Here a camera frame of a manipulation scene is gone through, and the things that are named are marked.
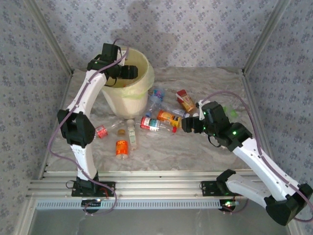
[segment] wall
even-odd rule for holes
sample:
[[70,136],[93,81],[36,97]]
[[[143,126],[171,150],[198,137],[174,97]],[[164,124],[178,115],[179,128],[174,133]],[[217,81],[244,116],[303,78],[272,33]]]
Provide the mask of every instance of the wall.
[[[248,75],[278,164],[313,186],[313,3],[294,0]],[[310,218],[305,210],[302,218]],[[312,224],[304,224],[313,234]]]
[[275,0],[37,0],[73,68],[121,37],[155,67],[243,67]]
[[38,176],[67,83],[22,0],[0,1],[0,234]]

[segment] white bucket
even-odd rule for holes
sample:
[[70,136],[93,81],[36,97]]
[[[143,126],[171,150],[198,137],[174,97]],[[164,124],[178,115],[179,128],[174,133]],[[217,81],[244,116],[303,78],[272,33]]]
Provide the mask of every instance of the white bucket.
[[[130,80],[118,79],[113,87],[104,86],[102,92],[115,115],[131,119],[144,112],[148,90],[154,83],[155,73],[146,56],[133,48],[129,48],[125,65],[137,66],[138,77]],[[110,77],[107,85],[112,85],[114,82],[115,79]]]

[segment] purple cable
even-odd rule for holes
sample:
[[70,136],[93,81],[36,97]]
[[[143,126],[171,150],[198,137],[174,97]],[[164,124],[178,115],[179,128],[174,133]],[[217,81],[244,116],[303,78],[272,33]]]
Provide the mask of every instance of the purple cable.
[[111,187],[109,187],[109,186],[107,186],[107,185],[105,185],[105,184],[102,184],[102,183],[100,183],[100,182],[97,182],[97,181],[93,180],[92,178],[90,178],[89,175],[87,175],[87,174],[84,172],[84,170],[82,169],[82,167],[81,167],[75,160],[73,160],[73,159],[71,159],[71,158],[68,158],[68,157],[61,156],[61,155],[59,155],[59,154],[56,154],[56,153],[52,152],[52,149],[51,149],[51,148],[52,148],[52,143],[53,143],[54,139],[56,138],[56,135],[58,134],[58,132],[59,132],[59,130],[61,129],[62,125],[66,122],[66,120],[69,118],[69,116],[70,116],[70,115],[74,112],[74,110],[76,109],[76,105],[79,103],[79,101],[80,101],[81,98],[83,97],[83,95],[84,95],[84,93],[85,93],[85,90],[87,89],[87,86],[90,84],[91,80],[92,80],[94,77],[96,77],[96,75],[99,74],[100,72],[102,72],[102,71],[104,71],[104,70],[106,70],[106,69],[108,69],[108,68],[110,68],[110,67],[112,67],[112,66],[118,64],[119,62],[121,62],[121,61],[128,55],[128,52],[129,52],[129,47],[127,47],[126,53],[125,53],[120,59],[116,60],[115,62],[113,62],[112,64],[110,64],[110,65],[108,65],[108,66],[105,66],[105,67],[99,69],[97,72],[95,72],[95,73],[90,77],[90,79],[88,80],[88,83],[86,83],[86,85],[84,86],[84,88],[83,88],[81,94],[79,95],[79,97],[78,97],[78,99],[77,99],[77,101],[76,101],[75,106],[70,110],[70,112],[66,115],[66,117],[60,122],[60,124],[58,125],[58,127],[56,128],[56,130],[53,132],[53,134],[52,134],[52,136],[51,136],[51,138],[50,138],[50,140],[49,140],[49,142],[48,142],[47,149],[49,150],[49,152],[50,152],[53,156],[56,156],[56,157],[58,157],[58,158],[65,159],[65,160],[68,160],[68,161],[74,163],[74,164],[77,166],[77,168],[82,171],[82,174],[83,174],[89,181],[91,181],[91,182],[93,182],[94,184],[97,184],[97,185],[99,185],[99,186],[105,187],[105,188],[107,188],[108,190],[110,190],[110,191],[113,193],[115,200],[114,200],[113,206],[112,206],[110,209],[108,209],[108,210],[105,211],[105,212],[101,212],[101,213],[94,214],[94,213],[88,213],[88,212],[86,211],[86,208],[85,208],[84,211],[85,211],[86,215],[94,216],[94,215],[104,215],[104,214],[110,213],[111,211],[113,211],[114,207],[115,207],[116,204],[117,204],[117,195],[116,195],[115,191],[114,191]]
[[[253,131],[254,131],[254,134],[255,134],[255,141],[256,141],[256,145],[257,145],[257,149],[258,149],[258,152],[259,152],[259,155],[261,157],[261,159],[264,161],[265,165],[279,178],[281,179],[286,185],[288,185],[290,188],[292,188],[294,191],[296,191],[302,198],[304,201],[306,201],[306,203],[309,205],[309,207],[311,208],[311,210],[313,211],[313,205],[312,203],[308,200],[308,198],[299,190],[297,189],[295,186],[293,186],[292,184],[290,184],[290,182],[288,180],[286,180],[282,175],[280,175],[272,166],[271,164],[265,159],[265,157],[263,156],[262,154],[262,150],[261,150],[261,142],[260,142],[260,139],[259,139],[259,133],[256,129],[256,126],[255,126],[255,123],[254,123],[254,120],[252,118],[252,115],[249,111],[249,107],[248,105],[244,102],[244,100],[239,96],[237,95],[236,93],[234,92],[230,92],[230,91],[219,91],[219,92],[214,92],[212,93],[211,95],[209,95],[208,97],[206,97],[202,102],[205,102],[207,101],[209,98],[217,95],[217,94],[223,94],[223,93],[226,93],[226,94],[231,94],[235,97],[237,97],[243,104],[243,106],[245,107],[246,109],[246,112],[248,113],[248,116],[250,118],[250,121],[251,121],[251,124],[252,124],[252,127],[253,127]],[[312,222],[313,221],[313,216],[311,219],[308,219],[308,220],[303,220],[303,219],[298,219],[298,218],[294,218],[294,220],[296,221],[299,221],[299,222],[304,222],[304,223],[309,223],[309,222]]]

